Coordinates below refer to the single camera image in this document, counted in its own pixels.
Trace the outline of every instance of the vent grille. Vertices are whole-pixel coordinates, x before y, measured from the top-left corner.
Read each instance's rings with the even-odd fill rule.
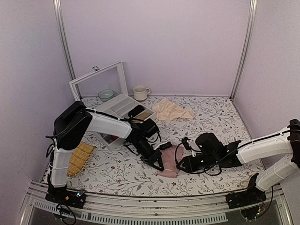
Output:
[[[55,204],[35,200],[34,205],[35,207],[48,212],[59,213],[56,210]],[[78,217],[78,219],[104,225],[209,225],[228,221],[225,213],[178,219],[142,219],[102,216],[96,213],[82,212],[81,217]]]

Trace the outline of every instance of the box lid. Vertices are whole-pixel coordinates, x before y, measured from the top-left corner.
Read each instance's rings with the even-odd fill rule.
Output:
[[[85,97],[98,97],[98,93],[105,89],[112,89],[115,97],[128,96],[122,61],[102,69],[93,67],[93,70],[69,82],[75,101]]]

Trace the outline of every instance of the bowl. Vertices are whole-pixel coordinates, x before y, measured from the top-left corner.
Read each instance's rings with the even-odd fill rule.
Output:
[[[98,93],[98,97],[101,101],[106,102],[114,97],[114,91],[110,89],[102,90]]]

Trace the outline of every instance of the metal latch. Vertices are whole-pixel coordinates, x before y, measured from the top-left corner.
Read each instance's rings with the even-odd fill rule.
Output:
[[[99,70],[99,67],[97,67],[97,66],[94,66],[94,67],[92,67],[92,69],[96,72],[96,71],[98,71]]]

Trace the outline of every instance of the towel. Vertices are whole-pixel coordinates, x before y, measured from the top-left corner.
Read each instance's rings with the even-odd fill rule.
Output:
[[[167,98],[163,98],[160,102],[154,104],[152,110],[156,112],[158,120],[192,119],[194,117],[192,109],[183,109]]]
[[[175,150],[177,146],[172,146],[161,152],[161,158],[164,164],[164,171],[158,171],[157,174],[163,177],[176,178],[179,169],[176,168],[175,163]],[[179,146],[177,149],[177,160],[181,161],[183,154],[183,147]]]

